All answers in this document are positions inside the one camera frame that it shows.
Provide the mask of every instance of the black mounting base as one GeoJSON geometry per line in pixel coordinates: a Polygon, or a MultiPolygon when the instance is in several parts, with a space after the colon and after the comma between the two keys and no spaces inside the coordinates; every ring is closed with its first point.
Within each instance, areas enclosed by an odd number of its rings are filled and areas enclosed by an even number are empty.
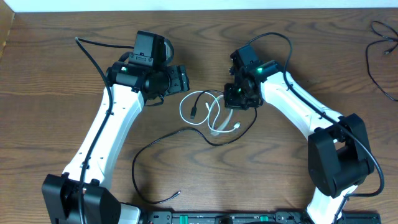
{"type": "MultiPolygon", "coordinates": [[[[172,213],[147,212],[148,224],[245,224],[286,223],[312,224],[305,212],[278,211],[270,213],[172,213]]],[[[380,224],[377,213],[344,213],[337,224],[380,224]]]]}

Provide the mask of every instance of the black bracket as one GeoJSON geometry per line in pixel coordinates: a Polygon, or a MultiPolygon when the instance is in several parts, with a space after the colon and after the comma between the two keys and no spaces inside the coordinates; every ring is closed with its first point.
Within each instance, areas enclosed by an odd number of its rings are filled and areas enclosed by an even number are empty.
{"type": "Polygon", "coordinates": [[[261,106],[260,84],[282,67],[274,60],[267,63],[259,60],[249,44],[235,50],[230,57],[233,66],[229,72],[234,76],[234,83],[224,86],[225,107],[247,110],[261,106]]]}
{"type": "MultiPolygon", "coordinates": [[[[356,114],[340,117],[339,124],[350,131],[370,151],[363,120],[356,114]]],[[[338,197],[352,185],[360,185],[374,171],[374,163],[354,139],[336,125],[318,128],[308,137],[308,171],[312,182],[327,196],[338,197]],[[336,149],[334,140],[345,142],[336,149]]]]}
{"type": "MultiPolygon", "coordinates": [[[[98,180],[84,184],[84,208],[87,223],[117,224],[121,213],[119,201],[106,188],[98,186],[98,180]]],[[[42,193],[49,212],[51,224],[78,224],[79,183],[68,179],[68,174],[61,177],[49,174],[44,180],[42,193]]]]}

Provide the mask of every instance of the black camera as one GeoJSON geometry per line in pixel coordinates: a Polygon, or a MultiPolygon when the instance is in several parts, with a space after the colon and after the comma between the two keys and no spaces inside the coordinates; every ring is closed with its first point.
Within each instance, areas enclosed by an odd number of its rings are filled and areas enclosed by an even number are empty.
{"type": "Polygon", "coordinates": [[[184,65],[167,66],[174,57],[170,41],[161,35],[138,31],[133,52],[126,52],[106,71],[109,84],[131,86],[141,91],[144,101],[189,90],[184,65]]]}

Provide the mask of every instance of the white cable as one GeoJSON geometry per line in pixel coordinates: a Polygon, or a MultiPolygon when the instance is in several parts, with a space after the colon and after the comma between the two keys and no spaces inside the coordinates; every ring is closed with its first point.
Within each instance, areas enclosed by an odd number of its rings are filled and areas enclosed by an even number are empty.
{"type": "Polygon", "coordinates": [[[210,109],[209,109],[208,119],[207,119],[207,126],[209,127],[209,129],[210,129],[211,131],[214,131],[214,132],[217,132],[217,133],[231,133],[231,132],[235,131],[235,129],[238,129],[238,128],[240,127],[241,124],[240,124],[239,122],[236,123],[236,124],[234,125],[234,128],[233,128],[233,129],[228,130],[228,131],[221,131],[221,130],[219,130],[219,129],[214,129],[214,125],[215,125],[215,123],[216,123],[216,120],[217,120],[217,118],[218,118],[218,115],[220,115],[220,106],[218,106],[219,109],[218,109],[218,113],[217,113],[217,115],[216,115],[216,118],[215,118],[214,121],[213,121],[213,127],[210,126],[210,112],[212,111],[212,109],[213,109],[215,103],[218,103],[218,100],[221,99],[222,97],[224,97],[224,95],[218,96],[217,99],[211,104],[210,109]]]}
{"type": "MultiPolygon", "coordinates": [[[[219,101],[219,100],[220,100],[221,98],[223,98],[223,97],[224,97],[223,95],[217,97],[217,101],[219,101]]],[[[219,131],[223,131],[224,128],[227,127],[229,121],[231,121],[233,111],[234,111],[233,109],[230,109],[230,110],[229,110],[229,115],[228,115],[228,117],[218,126],[218,128],[216,129],[216,131],[213,131],[213,130],[210,131],[210,134],[211,134],[212,136],[217,136],[217,135],[219,135],[219,134],[220,134],[219,131]]],[[[213,129],[215,128],[215,124],[216,124],[217,118],[218,118],[218,117],[216,117],[216,118],[214,119],[213,124],[211,125],[211,128],[213,128],[213,129]]]]}
{"type": "MultiPolygon", "coordinates": [[[[185,97],[181,100],[181,102],[180,102],[180,116],[181,116],[181,118],[182,118],[185,122],[187,122],[188,124],[192,124],[192,125],[201,125],[201,124],[203,124],[203,123],[209,118],[209,116],[210,116],[210,109],[208,109],[209,112],[208,112],[206,118],[205,118],[202,122],[200,122],[200,123],[192,123],[192,122],[189,122],[189,121],[187,121],[187,120],[182,116],[182,110],[181,110],[182,102],[184,102],[184,100],[187,99],[190,95],[195,94],[195,93],[201,93],[201,92],[203,92],[203,91],[194,91],[194,92],[188,94],[187,96],[185,96],[185,97]]],[[[220,113],[220,104],[218,103],[217,98],[216,98],[213,94],[211,94],[211,93],[208,93],[208,92],[205,92],[205,93],[206,93],[207,95],[212,96],[212,97],[214,98],[214,100],[217,102],[218,114],[219,114],[219,113],[220,113]]]]}
{"type": "Polygon", "coordinates": [[[205,92],[205,93],[206,93],[207,95],[212,96],[215,100],[212,102],[212,104],[211,104],[210,107],[208,106],[208,103],[206,103],[206,108],[207,108],[207,110],[208,110],[208,114],[207,114],[206,118],[205,118],[202,122],[199,122],[199,123],[192,123],[192,122],[187,121],[187,120],[182,116],[182,103],[183,103],[184,100],[186,100],[189,96],[191,96],[191,95],[193,95],[193,94],[196,94],[196,93],[202,93],[202,92],[203,92],[203,91],[194,91],[194,92],[188,94],[187,96],[185,96],[185,97],[181,100],[181,102],[180,102],[180,116],[181,116],[181,118],[182,118],[186,123],[192,124],[192,125],[201,125],[201,124],[203,124],[203,123],[207,120],[207,125],[208,125],[209,129],[210,129],[212,132],[215,132],[214,136],[216,136],[217,133],[231,133],[231,132],[233,132],[234,130],[236,130],[236,129],[238,129],[238,128],[240,127],[240,123],[238,122],[238,123],[236,123],[236,124],[234,125],[233,129],[231,129],[231,130],[229,130],[229,131],[222,131],[222,129],[224,129],[224,128],[226,127],[226,125],[229,123],[229,121],[230,121],[230,119],[231,119],[231,117],[232,117],[232,112],[233,112],[233,110],[231,110],[231,112],[229,113],[229,116],[227,117],[227,119],[225,119],[225,121],[223,122],[223,124],[222,124],[218,129],[214,129],[215,123],[216,123],[216,121],[217,121],[217,119],[218,119],[218,116],[220,115],[220,111],[221,111],[219,99],[221,99],[221,98],[224,97],[224,96],[223,96],[223,95],[220,95],[220,96],[218,96],[218,97],[216,98],[213,94],[208,93],[208,92],[205,92]],[[212,109],[213,109],[213,107],[214,107],[215,104],[217,104],[218,112],[217,112],[217,115],[216,115],[216,117],[215,117],[215,119],[214,119],[214,121],[213,121],[213,125],[210,126],[210,122],[209,122],[209,120],[210,120],[210,114],[211,114],[211,111],[212,111],[212,109]]]}

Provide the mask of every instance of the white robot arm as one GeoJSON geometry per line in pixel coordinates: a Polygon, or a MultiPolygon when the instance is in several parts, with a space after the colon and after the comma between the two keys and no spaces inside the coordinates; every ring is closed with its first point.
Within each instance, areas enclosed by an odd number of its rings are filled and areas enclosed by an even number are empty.
{"type": "MultiPolygon", "coordinates": [[[[111,189],[114,166],[127,133],[133,121],[144,107],[144,99],[140,91],[135,93],[131,91],[131,87],[118,84],[114,84],[111,90],[114,101],[113,114],[109,117],[91,153],[91,159],[89,160],[85,175],[85,182],[87,184],[92,179],[96,179],[99,181],[99,186],[107,189],[111,189]]],[[[88,148],[104,120],[108,105],[109,98],[106,89],[104,89],[101,106],[83,144],[62,172],[63,174],[69,173],[69,179],[79,181],[82,168],[81,163],[85,160],[88,148]]]]}
{"type": "MultiPolygon", "coordinates": [[[[316,106],[320,111],[325,112],[327,116],[335,121],[339,121],[342,116],[339,112],[333,111],[316,100],[313,96],[301,88],[292,78],[289,72],[286,73],[287,80],[290,84],[294,84],[296,91],[300,93],[306,100],[316,106]]],[[[291,91],[288,90],[283,73],[277,72],[261,83],[261,93],[263,99],[278,110],[280,110],[304,135],[306,139],[314,133],[317,128],[327,128],[332,124],[326,119],[312,110],[309,106],[298,99],[291,91]]],[[[348,187],[342,191],[341,195],[336,198],[326,196],[315,188],[311,203],[307,207],[307,213],[316,224],[332,223],[338,208],[343,201],[343,196],[352,193],[357,188],[356,185],[348,187]]]]}
{"type": "MultiPolygon", "coordinates": [[[[99,224],[152,223],[149,218],[146,220],[142,217],[141,210],[137,207],[120,204],[109,189],[123,142],[146,100],[159,96],[163,102],[166,95],[189,90],[185,67],[166,67],[173,54],[174,50],[167,39],[139,31],[134,52],[123,56],[123,60],[108,68],[107,79],[111,84],[114,105],[91,154],[88,154],[89,148],[109,106],[106,89],[98,114],[71,163],[66,166],[61,177],[49,174],[43,183],[42,192],[53,224],[81,223],[82,220],[99,224]],[[127,58],[129,63],[125,64],[124,60],[127,58]],[[82,169],[84,171],[82,162],[88,159],[87,155],[91,157],[82,184],[79,182],[82,169]],[[85,214],[77,206],[78,198],[82,202],[82,194],[85,214]]],[[[363,183],[366,176],[373,172],[374,164],[363,151],[356,148],[354,141],[347,141],[349,137],[330,121],[341,123],[353,134],[360,134],[357,138],[369,148],[363,121],[355,114],[345,118],[321,104],[299,87],[289,73],[284,76],[278,63],[260,61],[250,45],[235,51],[231,59],[234,63],[231,74],[235,75],[235,83],[225,85],[226,107],[244,110],[257,108],[264,100],[293,122],[308,140],[308,171],[316,185],[313,199],[306,209],[310,220],[305,223],[332,223],[340,207],[344,205],[344,196],[363,183]],[[313,108],[289,88],[294,88],[313,108]],[[334,146],[337,141],[346,143],[338,152],[334,146]]],[[[174,223],[169,221],[170,215],[171,213],[167,213],[163,221],[174,223]]],[[[188,224],[186,215],[179,216],[179,219],[180,223],[188,224]]]]}

